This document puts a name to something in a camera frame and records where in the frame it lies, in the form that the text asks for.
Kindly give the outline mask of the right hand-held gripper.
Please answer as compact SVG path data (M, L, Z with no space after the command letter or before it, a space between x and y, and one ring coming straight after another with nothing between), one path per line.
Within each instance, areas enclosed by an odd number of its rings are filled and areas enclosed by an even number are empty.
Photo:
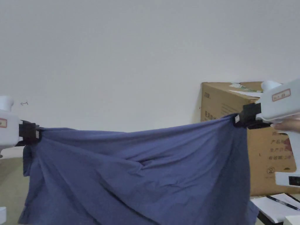
M251 104L243 106L242 112L233 118L233 125L237 128L260 129L271 124L280 123L285 119L299 120L300 115L300 80L280 84L265 81L261 84L263 93ZM295 172L276 172L276 184L281 186L300 185L300 135L295 131L281 131L288 135L294 160Z

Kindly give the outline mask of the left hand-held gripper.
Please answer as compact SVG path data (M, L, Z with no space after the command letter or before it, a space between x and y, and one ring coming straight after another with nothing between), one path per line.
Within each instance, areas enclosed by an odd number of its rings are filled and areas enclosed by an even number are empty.
M25 120L20 120L13 113L13 98L0 97L0 157L22 158L23 148L39 143L42 139L43 127L36 126Z

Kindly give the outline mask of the person's right hand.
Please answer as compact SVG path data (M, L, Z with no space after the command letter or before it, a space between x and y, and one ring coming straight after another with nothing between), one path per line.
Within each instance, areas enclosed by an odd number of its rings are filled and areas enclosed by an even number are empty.
M300 119L289 118L284 119L282 122L271 124L271 127L277 130L278 133L287 134L288 132L300 133Z

